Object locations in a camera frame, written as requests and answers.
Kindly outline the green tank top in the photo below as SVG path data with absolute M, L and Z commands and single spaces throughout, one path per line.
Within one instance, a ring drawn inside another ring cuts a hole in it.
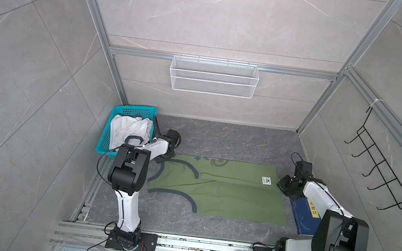
M 271 165 L 180 154 L 161 164 L 148 190 L 184 197 L 196 214 L 286 226 L 277 172 Z

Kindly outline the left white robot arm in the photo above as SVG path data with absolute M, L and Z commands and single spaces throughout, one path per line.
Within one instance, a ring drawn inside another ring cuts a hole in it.
M 130 251 L 138 247 L 141 240 L 138 195 L 145 184 L 149 163 L 151 160 L 162 163 L 173 158 L 175 148 L 180 144 L 180 133 L 171 129 L 147 143 L 139 136 L 128 137 L 117 149 L 108 183 L 117 197 L 118 220 L 109 233 L 109 242 Z

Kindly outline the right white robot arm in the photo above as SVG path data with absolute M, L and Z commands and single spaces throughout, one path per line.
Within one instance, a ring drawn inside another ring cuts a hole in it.
M 369 226 L 348 212 L 328 190 L 326 184 L 313 175 L 312 164 L 295 163 L 293 176 L 285 176 L 277 186 L 288 198 L 306 198 L 312 202 L 321 219 L 311 239 L 281 238 L 275 247 L 263 251 L 367 251 Z

